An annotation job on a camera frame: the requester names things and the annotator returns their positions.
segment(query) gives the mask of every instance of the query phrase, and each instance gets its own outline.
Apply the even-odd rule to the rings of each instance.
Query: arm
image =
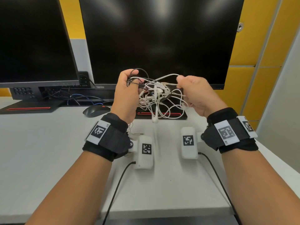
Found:
[[[128,124],[134,120],[139,102],[137,84],[126,85],[130,72],[121,72],[111,108],[112,113]],[[94,224],[111,166],[107,159],[84,151],[48,193],[26,225]]]
[[[204,78],[178,76],[189,106],[204,117],[226,108]],[[259,151],[222,154],[231,200],[243,225],[299,224],[300,199]]]

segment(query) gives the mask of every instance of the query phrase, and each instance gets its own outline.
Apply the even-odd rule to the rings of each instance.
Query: yellow wall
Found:
[[[79,0],[60,0],[60,3],[70,39],[85,39]],[[238,113],[243,110],[243,115],[253,121],[255,128],[300,22],[300,0],[282,0],[267,38],[279,3],[280,0],[245,0],[240,18],[244,29],[236,34],[230,60],[234,67],[228,69],[224,90],[216,91]],[[268,43],[260,66],[257,66],[266,39]],[[0,96],[9,95],[8,90],[0,89]]]

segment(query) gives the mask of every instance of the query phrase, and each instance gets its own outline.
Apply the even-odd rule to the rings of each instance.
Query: black monitor screen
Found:
[[[95,83],[142,68],[153,79],[178,73],[224,84],[243,2],[80,0]]]
[[[0,83],[77,80],[58,0],[0,0]]]

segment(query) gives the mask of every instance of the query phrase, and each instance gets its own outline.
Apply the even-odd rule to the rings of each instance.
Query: black mouse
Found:
[[[85,109],[82,113],[88,118],[94,118],[102,114],[110,112],[110,108],[102,105],[90,106]]]

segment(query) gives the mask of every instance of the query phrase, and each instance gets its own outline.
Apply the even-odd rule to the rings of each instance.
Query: wristband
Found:
[[[128,153],[130,147],[130,139],[126,133],[128,124],[113,113],[107,113],[101,120],[110,124],[104,131],[103,136],[97,142],[88,141],[88,137],[97,126],[97,124],[94,125],[82,149],[113,162],[114,159]]]
[[[239,121],[237,116],[238,114],[231,107],[227,107],[225,109],[212,113],[207,117],[208,127],[205,130],[205,132],[202,134],[201,138],[205,141],[206,144],[208,144],[213,149],[215,150],[219,149],[220,153],[224,153],[233,150],[235,148],[245,150],[245,151],[258,150],[258,147],[255,143],[255,139],[249,136],[249,133],[245,130],[245,127]],[[228,121],[228,124],[231,127],[235,126],[235,129],[233,128],[233,131],[234,131],[234,135],[236,135],[236,137],[238,138],[237,141],[239,142],[230,145],[222,145],[222,143],[220,144],[220,142],[223,142],[224,140],[221,138],[218,130],[215,128],[215,124],[218,125],[218,123],[223,122],[225,120]],[[213,145],[216,145],[217,142],[219,143],[219,145],[222,146],[214,147]]]

